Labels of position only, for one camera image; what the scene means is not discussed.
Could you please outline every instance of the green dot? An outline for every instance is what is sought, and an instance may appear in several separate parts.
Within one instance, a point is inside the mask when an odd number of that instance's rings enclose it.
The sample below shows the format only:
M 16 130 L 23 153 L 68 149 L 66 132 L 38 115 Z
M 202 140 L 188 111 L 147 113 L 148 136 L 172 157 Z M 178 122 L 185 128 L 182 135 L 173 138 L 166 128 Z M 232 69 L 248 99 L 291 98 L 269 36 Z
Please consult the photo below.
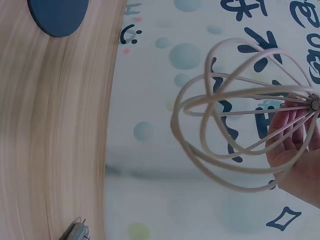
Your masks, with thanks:
M 173 112 L 174 111 L 174 107 L 175 107 L 175 101 L 174 100 L 166 100 L 165 101 L 165 108 L 168 111 Z
M 149 228 L 143 223 L 131 223 L 126 232 L 131 240 L 147 240 L 149 239 Z

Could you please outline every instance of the wooden surface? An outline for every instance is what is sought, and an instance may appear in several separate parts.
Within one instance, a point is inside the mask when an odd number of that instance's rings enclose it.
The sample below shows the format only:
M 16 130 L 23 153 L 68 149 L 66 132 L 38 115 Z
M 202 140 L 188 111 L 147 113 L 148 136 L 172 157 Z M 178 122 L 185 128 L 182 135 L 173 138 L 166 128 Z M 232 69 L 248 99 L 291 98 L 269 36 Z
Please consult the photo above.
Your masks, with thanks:
M 108 108 L 124 0 L 90 0 L 52 38 L 0 0 L 0 239 L 57 240 L 77 217 L 105 239 Z

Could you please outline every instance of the dark blue circular object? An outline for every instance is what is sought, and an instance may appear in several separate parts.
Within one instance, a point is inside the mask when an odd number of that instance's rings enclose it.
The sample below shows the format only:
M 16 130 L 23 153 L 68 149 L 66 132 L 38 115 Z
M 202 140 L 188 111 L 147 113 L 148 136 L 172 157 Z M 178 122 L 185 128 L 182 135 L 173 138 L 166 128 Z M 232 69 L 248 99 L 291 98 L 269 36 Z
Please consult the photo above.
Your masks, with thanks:
M 27 3 L 39 28 L 52 37 L 61 38 L 78 29 L 89 0 L 27 0 Z

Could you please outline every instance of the blue circle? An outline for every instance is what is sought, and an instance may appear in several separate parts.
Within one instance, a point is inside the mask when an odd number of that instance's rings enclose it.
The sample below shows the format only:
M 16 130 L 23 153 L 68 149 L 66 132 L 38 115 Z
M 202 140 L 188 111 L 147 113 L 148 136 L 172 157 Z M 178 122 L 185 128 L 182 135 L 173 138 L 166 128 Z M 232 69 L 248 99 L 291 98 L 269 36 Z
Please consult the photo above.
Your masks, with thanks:
M 177 87 L 182 88 L 189 80 L 190 80 L 190 78 L 187 75 L 185 75 L 183 73 L 179 73 L 178 75 L 176 75 L 174 77 L 174 84 Z
M 206 30 L 207 30 L 209 33 L 213 34 L 213 35 L 219 35 L 219 34 L 222 33 L 222 29 L 221 29 L 220 27 L 214 26 L 214 25 L 208 25 L 208 26 L 206 27 Z
M 78 29 L 89 0 L 27 0 L 27 3 L 39 28 L 52 37 L 60 38 Z
M 141 121 L 135 125 L 133 129 L 133 135 L 138 141 L 145 143 L 152 139 L 153 126 L 150 122 Z
M 169 47 L 169 45 L 170 45 L 170 41 L 167 37 L 160 37 L 155 41 L 155 46 L 158 49 L 165 49 Z
M 174 0 L 174 6 L 186 13 L 198 10 L 202 5 L 202 0 Z
M 181 43 L 174 46 L 169 53 L 173 67 L 180 70 L 196 68 L 201 59 L 200 49 L 191 43 Z
M 220 223 L 233 234 L 257 234 L 265 227 L 265 218 L 269 215 L 263 204 L 255 202 L 261 197 L 248 197 L 243 193 L 229 196 L 220 206 Z

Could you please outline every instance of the light blue polka dot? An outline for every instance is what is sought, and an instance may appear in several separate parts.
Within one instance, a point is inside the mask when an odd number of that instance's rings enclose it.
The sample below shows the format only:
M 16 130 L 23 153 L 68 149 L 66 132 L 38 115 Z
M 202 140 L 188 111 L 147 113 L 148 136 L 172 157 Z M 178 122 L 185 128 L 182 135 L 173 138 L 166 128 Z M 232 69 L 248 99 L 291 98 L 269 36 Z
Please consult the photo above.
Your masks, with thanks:
M 160 37 L 155 41 L 155 46 L 158 49 L 165 49 L 169 47 L 169 45 L 170 45 L 170 41 L 167 37 Z
M 169 19 L 157 19 L 154 26 L 161 29 L 169 29 L 173 26 L 173 22 Z
M 228 100 L 232 104 L 231 112 L 241 112 L 241 111 L 248 111 L 251 110 L 249 107 L 249 102 L 246 98 L 235 98 L 232 100 Z M 228 120 L 238 120 L 239 118 L 243 117 L 244 115 L 233 115 L 228 116 Z
M 139 122 L 133 129 L 135 139 L 140 142 L 150 141 L 153 135 L 153 126 L 147 121 Z
M 194 12 L 202 5 L 202 0 L 174 0 L 174 6 L 182 12 Z
M 180 70 L 196 68 L 201 59 L 200 49 L 191 43 L 181 43 L 174 46 L 169 53 L 171 64 Z
M 213 34 L 213 35 L 218 35 L 218 34 L 221 34 L 222 33 L 222 29 L 218 26 L 214 26 L 214 25 L 208 25 L 206 27 L 206 30 Z
M 215 107 L 218 113 L 222 113 L 224 110 L 224 106 L 220 102 L 216 102 Z
M 236 193 L 222 203 L 220 222 L 228 232 L 257 234 L 264 230 L 268 216 L 272 219 L 272 215 L 261 201 L 254 200 L 242 193 Z
M 190 80 L 190 78 L 183 74 L 183 73 L 179 73 L 177 76 L 175 76 L 174 78 L 174 84 L 177 87 L 182 88 L 188 81 Z

